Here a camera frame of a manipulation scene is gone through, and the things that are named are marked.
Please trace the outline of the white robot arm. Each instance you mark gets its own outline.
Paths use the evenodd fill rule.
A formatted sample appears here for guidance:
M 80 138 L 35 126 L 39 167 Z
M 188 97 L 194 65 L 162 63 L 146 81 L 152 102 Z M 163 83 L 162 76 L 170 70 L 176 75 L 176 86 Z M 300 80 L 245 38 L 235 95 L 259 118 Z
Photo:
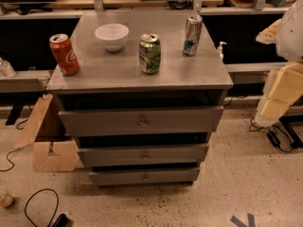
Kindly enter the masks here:
M 257 106 L 256 123 L 270 127 L 303 96 L 303 0 L 296 0 L 262 33 L 275 33 L 276 53 L 287 61 L 269 73 Z

